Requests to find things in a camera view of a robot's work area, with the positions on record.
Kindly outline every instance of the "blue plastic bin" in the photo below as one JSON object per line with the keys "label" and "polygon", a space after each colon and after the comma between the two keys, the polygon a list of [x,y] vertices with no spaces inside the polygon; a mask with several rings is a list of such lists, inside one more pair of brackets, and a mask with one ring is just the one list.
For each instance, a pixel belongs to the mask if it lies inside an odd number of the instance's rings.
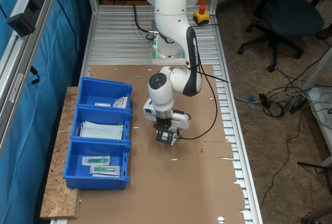
{"label": "blue plastic bin", "polygon": [[[130,144],[88,141],[72,138],[68,147],[63,178],[68,188],[124,189],[129,182],[128,156]],[[82,165],[84,156],[110,156],[110,165],[121,166],[120,177],[94,177],[90,166]]]}
{"label": "blue plastic bin", "polygon": [[[132,85],[123,82],[82,77],[79,86],[77,104],[81,106],[131,111],[130,99],[132,90]],[[128,97],[126,108],[113,107],[114,101],[121,97]],[[108,103],[110,104],[110,107],[95,106],[95,103]]]}
{"label": "blue plastic bin", "polygon": [[[93,108],[76,106],[75,117],[73,121],[71,137],[76,137],[78,139],[84,138],[87,140],[101,140],[101,141],[114,141],[114,142],[124,142],[130,143],[129,140],[129,128],[130,128],[131,112],[112,110],[106,108]],[[80,125],[82,122],[92,122],[95,124],[108,124],[108,125],[118,125],[123,124],[123,134],[122,139],[104,139],[104,138],[89,138],[89,137],[79,137],[80,135]]]}

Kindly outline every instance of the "cardboard sheet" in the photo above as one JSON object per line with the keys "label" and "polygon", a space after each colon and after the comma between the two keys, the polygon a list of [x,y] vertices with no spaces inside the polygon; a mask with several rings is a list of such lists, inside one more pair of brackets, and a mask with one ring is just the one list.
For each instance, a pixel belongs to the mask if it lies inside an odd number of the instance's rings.
{"label": "cardboard sheet", "polygon": [[[154,122],[147,120],[143,114],[143,106],[149,98],[148,80],[151,75],[160,70],[163,66],[158,65],[93,65],[90,69],[90,77],[122,81],[133,85],[132,92],[132,126],[138,129],[132,129],[131,139],[132,143],[144,143],[146,141],[154,141],[156,139],[156,132],[153,125]],[[212,66],[204,66],[204,71],[207,74],[213,75]],[[214,93],[218,101],[218,92],[215,79],[210,78]],[[191,115],[191,124],[189,129],[183,129],[182,135],[186,138],[197,137],[210,128],[213,123],[216,107],[212,91],[205,77],[203,76],[203,86],[199,94],[193,97],[187,97],[179,93],[173,93],[174,108],[185,111]],[[219,101],[218,116],[213,128],[204,136],[192,141],[182,140],[184,142],[225,142],[225,133],[223,129],[223,120],[220,113]],[[141,128],[148,128],[150,131],[141,131]]]}
{"label": "cardboard sheet", "polygon": [[[232,161],[223,159],[232,158],[233,152],[231,143],[225,142],[219,109],[214,128],[196,142],[181,140],[168,146],[155,141],[153,122],[144,118],[142,109],[148,99],[148,79],[160,68],[91,66],[93,78],[133,85],[130,181],[125,190],[83,190],[78,219],[68,220],[69,224],[218,224],[219,217],[225,224],[244,224],[239,212],[244,209],[243,192],[240,185],[234,184]],[[204,70],[213,74],[211,66]],[[192,116],[184,137],[202,134],[214,120],[212,93],[203,81],[201,93],[194,97],[174,93],[175,108]],[[217,93],[214,79],[211,84]]]}
{"label": "cardboard sheet", "polygon": [[83,190],[69,224],[243,224],[230,143],[134,144],[125,190]]}

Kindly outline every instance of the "emergency stop button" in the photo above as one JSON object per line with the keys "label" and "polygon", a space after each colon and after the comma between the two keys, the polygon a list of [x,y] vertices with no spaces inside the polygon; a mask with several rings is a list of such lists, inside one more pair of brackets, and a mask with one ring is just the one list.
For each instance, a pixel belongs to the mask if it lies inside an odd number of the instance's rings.
{"label": "emergency stop button", "polygon": [[205,13],[205,5],[201,5],[199,7],[199,14],[204,14]]}

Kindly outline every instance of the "surgical mask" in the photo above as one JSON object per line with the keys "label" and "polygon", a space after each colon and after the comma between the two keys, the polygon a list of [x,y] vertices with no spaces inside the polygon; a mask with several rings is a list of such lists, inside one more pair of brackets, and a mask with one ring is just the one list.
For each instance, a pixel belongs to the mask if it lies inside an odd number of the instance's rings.
{"label": "surgical mask", "polygon": [[82,122],[80,137],[95,137],[107,139],[122,139],[123,124],[105,125],[91,122]]}

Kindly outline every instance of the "office chair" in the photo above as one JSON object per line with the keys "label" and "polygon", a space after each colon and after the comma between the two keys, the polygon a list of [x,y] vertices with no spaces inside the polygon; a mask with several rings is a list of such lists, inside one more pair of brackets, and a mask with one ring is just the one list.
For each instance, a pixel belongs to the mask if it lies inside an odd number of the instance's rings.
{"label": "office chair", "polygon": [[296,49],[294,57],[300,58],[304,50],[287,37],[314,35],[323,28],[323,18],[314,7],[306,0],[260,0],[255,15],[263,19],[267,27],[252,23],[246,31],[250,33],[254,27],[265,36],[243,43],[238,54],[243,53],[245,46],[268,41],[273,51],[273,64],[267,67],[269,72],[274,71],[277,63],[278,42]]}

